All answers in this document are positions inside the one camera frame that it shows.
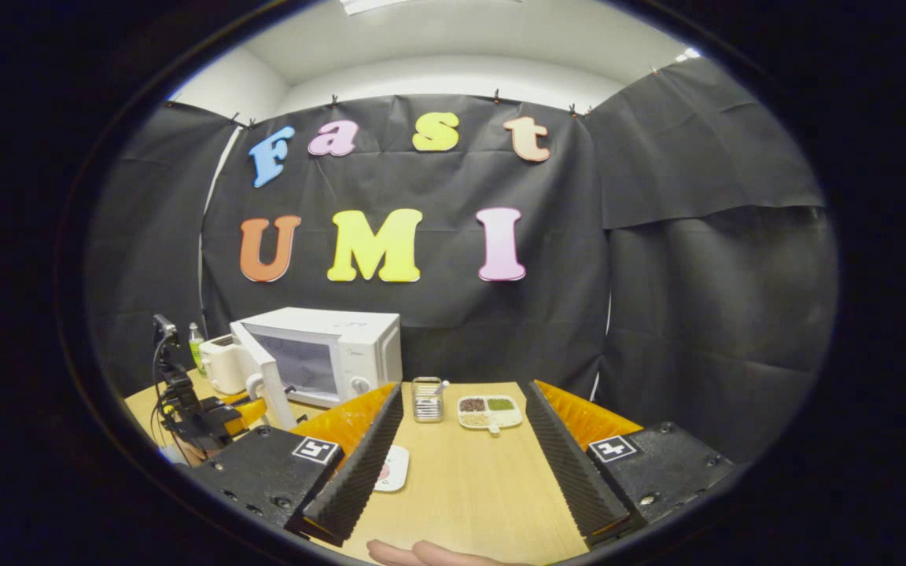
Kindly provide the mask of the white plate with pink food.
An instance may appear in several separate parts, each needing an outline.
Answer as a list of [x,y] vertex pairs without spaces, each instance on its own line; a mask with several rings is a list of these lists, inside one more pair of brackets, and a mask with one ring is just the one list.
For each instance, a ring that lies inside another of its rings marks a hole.
[[391,445],[377,481],[375,481],[374,491],[376,492],[397,492],[405,487],[407,481],[407,470],[410,467],[410,452],[405,447]]

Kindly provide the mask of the white microwave oven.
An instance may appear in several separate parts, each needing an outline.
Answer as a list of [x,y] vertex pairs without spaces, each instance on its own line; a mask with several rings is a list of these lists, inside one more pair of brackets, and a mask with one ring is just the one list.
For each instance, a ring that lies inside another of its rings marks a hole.
[[230,336],[249,393],[285,430],[293,402],[331,409],[403,379],[396,313],[287,307],[234,320]]

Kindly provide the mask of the large ceiling light panel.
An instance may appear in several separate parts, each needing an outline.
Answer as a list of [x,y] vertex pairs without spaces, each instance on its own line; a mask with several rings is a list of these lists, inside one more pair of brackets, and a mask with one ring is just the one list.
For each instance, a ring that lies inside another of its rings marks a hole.
[[349,16],[353,16],[373,10],[402,5],[408,2],[418,2],[418,0],[339,0],[339,2],[345,13]]

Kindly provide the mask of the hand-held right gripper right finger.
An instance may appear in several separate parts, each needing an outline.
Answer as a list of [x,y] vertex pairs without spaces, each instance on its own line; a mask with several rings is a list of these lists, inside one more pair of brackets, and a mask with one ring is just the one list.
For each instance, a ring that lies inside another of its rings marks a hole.
[[540,380],[525,397],[526,419],[589,546],[682,512],[735,470],[671,421],[641,426]]

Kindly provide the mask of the black backdrop cloth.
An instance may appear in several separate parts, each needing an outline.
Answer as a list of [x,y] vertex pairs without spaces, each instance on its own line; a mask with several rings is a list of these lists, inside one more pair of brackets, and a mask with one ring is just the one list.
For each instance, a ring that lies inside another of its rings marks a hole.
[[176,105],[105,179],[85,319],[121,395],[179,327],[282,307],[400,316],[406,380],[542,380],[735,461],[794,418],[833,329],[838,253],[791,136],[704,60],[585,117],[390,94],[230,140]]

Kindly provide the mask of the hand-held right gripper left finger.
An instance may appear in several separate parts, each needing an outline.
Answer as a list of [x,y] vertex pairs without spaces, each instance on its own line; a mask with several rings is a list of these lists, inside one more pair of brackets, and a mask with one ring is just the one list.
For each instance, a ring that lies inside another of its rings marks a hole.
[[274,529],[342,546],[402,420],[402,389],[385,384],[290,431],[255,427],[184,472],[212,497]]

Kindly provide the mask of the white toaster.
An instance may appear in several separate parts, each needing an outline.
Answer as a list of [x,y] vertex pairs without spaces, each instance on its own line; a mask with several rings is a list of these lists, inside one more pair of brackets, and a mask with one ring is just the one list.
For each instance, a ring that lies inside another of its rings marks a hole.
[[199,344],[201,365],[213,389],[226,395],[247,391],[254,362],[244,345],[227,334]]

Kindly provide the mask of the white divided grain dish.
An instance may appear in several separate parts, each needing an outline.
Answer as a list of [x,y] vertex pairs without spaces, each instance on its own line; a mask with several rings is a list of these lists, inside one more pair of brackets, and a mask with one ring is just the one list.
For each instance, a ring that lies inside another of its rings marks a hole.
[[456,410],[463,428],[493,435],[524,422],[524,412],[509,395],[465,395],[457,401]]

